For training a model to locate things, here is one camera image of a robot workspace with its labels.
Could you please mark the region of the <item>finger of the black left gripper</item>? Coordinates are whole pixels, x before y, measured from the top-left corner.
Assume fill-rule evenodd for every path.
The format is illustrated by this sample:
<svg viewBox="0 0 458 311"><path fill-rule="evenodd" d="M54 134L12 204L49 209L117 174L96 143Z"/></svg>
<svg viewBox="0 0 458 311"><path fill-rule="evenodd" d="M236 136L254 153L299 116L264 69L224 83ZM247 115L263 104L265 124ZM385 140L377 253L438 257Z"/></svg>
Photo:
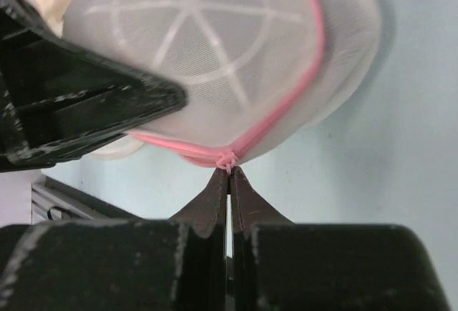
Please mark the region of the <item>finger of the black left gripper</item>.
<svg viewBox="0 0 458 311"><path fill-rule="evenodd" d="M55 36L25 0L1 0L1 170L50 168L181 110L177 83Z"/></svg>

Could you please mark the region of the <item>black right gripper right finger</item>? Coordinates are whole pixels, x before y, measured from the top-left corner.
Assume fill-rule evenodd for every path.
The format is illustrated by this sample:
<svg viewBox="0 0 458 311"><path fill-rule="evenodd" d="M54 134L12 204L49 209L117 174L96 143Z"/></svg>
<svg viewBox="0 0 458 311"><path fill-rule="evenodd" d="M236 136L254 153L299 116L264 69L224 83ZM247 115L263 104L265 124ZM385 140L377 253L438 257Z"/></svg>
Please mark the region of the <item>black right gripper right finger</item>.
<svg viewBox="0 0 458 311"><path fill-rule="evenodd" d="M255 310L258 296L257 249L253 244L259 224L292 225L252 187L241 167L229 178L233 234L233 287L236 310Z"/></svg>

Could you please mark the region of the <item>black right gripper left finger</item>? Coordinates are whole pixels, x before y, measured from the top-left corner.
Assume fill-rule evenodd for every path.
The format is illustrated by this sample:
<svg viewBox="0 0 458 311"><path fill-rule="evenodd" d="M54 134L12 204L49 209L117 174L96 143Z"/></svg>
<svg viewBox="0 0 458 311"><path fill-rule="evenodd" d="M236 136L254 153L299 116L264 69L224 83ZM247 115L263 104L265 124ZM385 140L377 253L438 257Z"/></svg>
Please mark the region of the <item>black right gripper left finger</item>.
<svg viewBox="0 0 458 311"><path fill-rule="evenodd" d="M180 250L176 310L224 310L228 174L216 169L195 198L172 216L187 230Z"/></svg>

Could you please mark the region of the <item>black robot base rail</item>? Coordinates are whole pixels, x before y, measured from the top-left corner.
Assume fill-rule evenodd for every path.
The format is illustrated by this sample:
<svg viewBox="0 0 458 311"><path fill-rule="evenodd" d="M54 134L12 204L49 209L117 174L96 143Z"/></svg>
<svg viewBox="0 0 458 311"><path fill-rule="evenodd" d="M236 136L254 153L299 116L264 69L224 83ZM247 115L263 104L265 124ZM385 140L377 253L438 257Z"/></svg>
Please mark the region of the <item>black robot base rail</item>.
<svg viewBox="0 0 458 311"><path fill-rule="evenodd" d="M44 186L53 192L61 192L62 194L70 197L70 199L77 201L80 204L83 204L84 206L90 208L92 211L98 212L103 216L111 218L140 219L140 217L130 212L120 209L119 207L116 207L113 204L97 199L96 197L93 197L90 194L70 187L69 185L52 179L51 177L44 178Z"/></svg>

